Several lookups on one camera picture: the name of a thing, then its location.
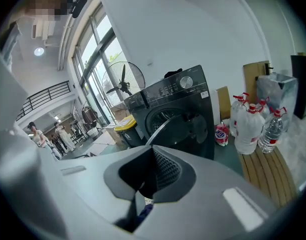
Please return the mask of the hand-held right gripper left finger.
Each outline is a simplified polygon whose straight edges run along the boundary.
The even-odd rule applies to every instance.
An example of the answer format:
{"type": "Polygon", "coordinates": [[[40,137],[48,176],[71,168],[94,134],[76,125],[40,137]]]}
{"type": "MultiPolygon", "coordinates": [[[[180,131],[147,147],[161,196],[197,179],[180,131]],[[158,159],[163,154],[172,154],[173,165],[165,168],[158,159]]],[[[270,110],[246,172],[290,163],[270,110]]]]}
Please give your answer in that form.
{"type": "Polygon", "coordinates": [[[140,221],[137,191],[154,165],[141,146],[108,155],[65,160],[61,211],[69,233],[156,233],[158,206],[140,221]]]}

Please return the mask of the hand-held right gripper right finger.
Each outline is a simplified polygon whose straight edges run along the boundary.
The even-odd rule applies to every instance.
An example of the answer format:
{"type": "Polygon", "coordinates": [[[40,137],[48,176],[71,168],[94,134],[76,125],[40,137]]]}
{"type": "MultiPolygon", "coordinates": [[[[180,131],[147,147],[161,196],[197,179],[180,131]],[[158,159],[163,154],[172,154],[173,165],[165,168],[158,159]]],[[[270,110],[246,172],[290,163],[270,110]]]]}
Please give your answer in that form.
{"type": "Polygon", "coordinates": [[[142,240],[228,240],[246,237],[276,212],[273,202],[216,161],[158,146],[181,166],[178,179],[154,197],[152,211],[134,231],[142,240]]]}

